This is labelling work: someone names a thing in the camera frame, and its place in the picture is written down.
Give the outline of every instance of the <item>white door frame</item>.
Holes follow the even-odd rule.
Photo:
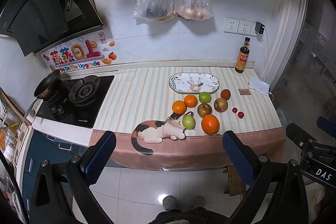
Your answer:
[[[268,65],[265,64],[260,79],[272,90],[292,56],[305,18],[307,0],[283,0],[282,10],[274,40],[270,43]]]

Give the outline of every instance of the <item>range hood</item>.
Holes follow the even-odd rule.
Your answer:
[[[90,0],[9,0],[0,16],[0,33],[14,37],[24,56],[39,54],[103,29],[106,24],[93,5]]]

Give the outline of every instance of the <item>egg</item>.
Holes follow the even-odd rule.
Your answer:
[[[196,14],[195,14],[195,18],[198,20],[202,20],[203,19],[203,11],[202,10],[197,10]]]
[[[195,10],[194,10],[194,9],[187,8],[187,9],[185,10],[185,14],[186,14],[189,18],[195,18]]]

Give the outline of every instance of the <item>calico cat illustration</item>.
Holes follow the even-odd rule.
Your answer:
[[[193,116],[194,113],[192,111],[187,114],[173,113],[167,117],[166,121],[150,120],[139,123],[132,132],[133,147],[142,154],[152,155],[153,150],[139,145],[137,138],[145,143],[160,143],[162,138],[184,139],[185,128],[182,125],[182,119],[186,115]]]

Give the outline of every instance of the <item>blue gripper pad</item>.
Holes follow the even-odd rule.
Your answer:
[[[222,144],[241,181],[252,186],[259,172],[256,154],[249,146],[243,145],[231,130],[223,134]]]
[[[115,134],[111,131],[106,131],[99,141],[90,146],[83,154],[80,169],[84,173],[83,179],[87,186],[97,182],[116,144]]]
[[[332,137],[336,137],[336,125],[334,125],[331,121],[318,117],[316,120],[316,125],[321,128],[325,133],[329,134]]]

